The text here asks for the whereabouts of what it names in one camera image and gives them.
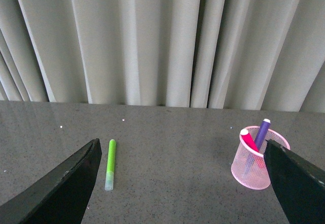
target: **pink mesh pen holder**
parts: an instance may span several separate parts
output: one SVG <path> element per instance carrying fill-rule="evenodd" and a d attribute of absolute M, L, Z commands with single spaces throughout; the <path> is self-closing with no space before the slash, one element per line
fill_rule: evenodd
<path fill-rule="evenodd" d="M 255 140 L 259 126 L 248 126 L 246 129 Z M 245 187 L 251 189 L 267 188 L 271 181 L 263 156 L 267 145 L 266 140 L 273 139 L 287 149 L 290 149 L 288 142 L 280 134 L 269 129 L 258 153 L 244 142 L 241 135 L 239 135 L 239 139 L 240 143 L 231 167 L 234 178 Z"/>

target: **gray curtain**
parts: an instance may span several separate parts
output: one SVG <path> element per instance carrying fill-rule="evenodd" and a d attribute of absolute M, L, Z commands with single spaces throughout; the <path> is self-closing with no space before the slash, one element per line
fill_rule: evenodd
<path fill-rule="evenodd" d="M 0 0 L 0 100 L 325 112 L 325 0 Z"/>

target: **red marker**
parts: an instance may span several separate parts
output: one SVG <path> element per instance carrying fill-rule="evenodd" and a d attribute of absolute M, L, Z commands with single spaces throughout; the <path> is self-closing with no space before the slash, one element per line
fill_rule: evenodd
<path fill-rule="evenodd" d="M 244 142 L 253 150 L 255 150 L 256 152 L 258 152 L 258 148 L 254 143 L 254 140 L 252 138 L 252 136 L 250 135 L 250 133 L 248 132 L 247 129 L 242 129 L 240 131 L 240 135 L 242 136 L 242 139 L 244 140 Z"/>

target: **gray countertop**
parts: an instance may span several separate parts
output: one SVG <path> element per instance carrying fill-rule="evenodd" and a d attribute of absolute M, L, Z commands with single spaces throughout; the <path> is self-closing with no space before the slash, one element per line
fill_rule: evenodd
<path fill-rule="evenodd" d="M 264 118 L 292 151 L 325 169 L 325 114 L 0 102 L 0 117 L 0 205 L 100 139 L 83 224 L 288 223 L 271 186 L 247 189 L 230 170 L 240 129 Z M 110 139 L 116 167 L 107 192 Z"/>

